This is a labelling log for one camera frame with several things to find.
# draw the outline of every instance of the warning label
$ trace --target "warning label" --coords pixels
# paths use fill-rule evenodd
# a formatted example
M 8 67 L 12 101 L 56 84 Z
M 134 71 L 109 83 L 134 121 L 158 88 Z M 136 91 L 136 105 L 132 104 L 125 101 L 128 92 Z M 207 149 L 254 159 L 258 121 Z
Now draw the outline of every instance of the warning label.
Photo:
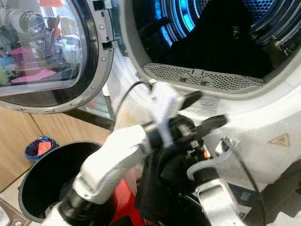
M 290 146 L 290 139 L 288 137 L 288 134 L 285 133 L 284 135 L 279 136 L 279 137 L 269 141 L 269 143 L 289 147 Z

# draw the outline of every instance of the wooden cabinet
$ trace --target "wooden cabinet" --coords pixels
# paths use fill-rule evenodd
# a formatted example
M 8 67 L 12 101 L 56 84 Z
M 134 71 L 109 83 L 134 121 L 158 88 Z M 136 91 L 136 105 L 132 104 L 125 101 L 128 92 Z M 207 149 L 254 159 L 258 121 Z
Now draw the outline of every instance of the wooden cabinet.
M 45 136 L 53 138 L 59 145 L 91 140 L 103 144 L 110 131 L 63 113 L 33 114 L 37 125 Z
M 0 191 L 31 167 L 24 150 L 39 136 L 30 114 L 0 108 Z

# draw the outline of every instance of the black cable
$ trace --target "black cable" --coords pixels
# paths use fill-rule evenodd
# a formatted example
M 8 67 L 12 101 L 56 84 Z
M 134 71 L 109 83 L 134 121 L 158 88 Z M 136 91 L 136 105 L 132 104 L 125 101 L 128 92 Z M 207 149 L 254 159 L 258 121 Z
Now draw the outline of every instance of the black cable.
M 124 100 L 125 100 L 126 97 L 128 96 L 128 94 L 132 91 L 132 89 L 133 89 L 135 86 L 140 85 L 140 84 L 144 84 L 144 85 L 148 86 L 148 84 L 144 83 L 143 81 L 137 81 L 137 82 L 135 82 L 135 83 L 128 89 L 128 91 L 125 93 L 125 95 L 122 97 L 122 99 L 121 99 L 121 101 L 120 101 L 120 103 L 119 103 L 119 105 L 118 105 L 118 107 L 117 107 L 117 109 L 116 109 L 116 113 L 115 113 L 115 114 L 116 114 L 116 118 L 117 118 L 117 116 L 118 116 L 118 114 L 119 114 L 119 111 L 120 111 L 120 108 L 121 108 L 121 106 L 122 106 Z
M 242 168 L 244 169 L 247 177 L 249 178 L 255 193 L 256 193 L 256 198 L 259 200 L 260 205 L 261 205 L 261 210 L 262 210 L 262 222 L 263 225 L 267 225 L 267 218 L 266 218 L 266 209 L 265 209 L 265 205 L 264 205 L 264 201 L 262 198 L 261 193 L 259 192 L 258 186 L 255 183 L 255 180 L 253 178 L 253 176 L 251 175 L 248 167 L 246 166 L 245 162 L 243 161 L 243 159 L 241 158 L 240 154 L 235 150 L 235 148 L 232 149 L 234 156 L 236 157 L 236 159 L 238 160 L 239 164 L 242 166 Z

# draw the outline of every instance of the black bin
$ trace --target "black bin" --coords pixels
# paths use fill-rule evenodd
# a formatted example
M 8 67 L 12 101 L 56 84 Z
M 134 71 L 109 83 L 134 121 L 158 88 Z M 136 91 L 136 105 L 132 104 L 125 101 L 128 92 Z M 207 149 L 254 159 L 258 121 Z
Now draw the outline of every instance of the black bin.
M 50 151 L 27 173 L 19 189 L 23 214 L 41 223 L 45 210 L 67 195 L 84 160 L 101 146 L 94 142 L 74 142 Z

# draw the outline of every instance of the robotic arm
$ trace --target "robotic arm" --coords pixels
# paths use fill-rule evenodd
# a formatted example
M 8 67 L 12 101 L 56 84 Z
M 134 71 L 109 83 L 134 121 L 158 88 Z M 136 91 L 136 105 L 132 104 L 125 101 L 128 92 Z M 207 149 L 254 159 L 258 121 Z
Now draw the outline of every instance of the robotic arm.
M 194 92 L 182 97 L 167 83 L 155 83 L 151 94 L 153 122 L 113 132 L 102 148 L 85 160 L 72 191 L 51 210 L 42 226 L 88 226 L 95 214 L 105 210 L 116 186 L 128 170 L 149 155 L 154 147 L 169 147 L 175 140 L 186 143 L 199 140 L 200 136 L 226 124 L 224 116 L 216 116 L 191 131 L 183 132 L 181 137 L 173 132 L 170 119 L 200 96 L 200 92 Z M 202 173 L 194 174 L 194 179 L 199 175 Z M 213 175 L 205 182 L 201 180 L 201 185 L 196 188 L 196 195 L 208 220 L 212 225 L 223 222 L 243 225 L 235 210 L 235 199 L 230 189 L 218 175 Z

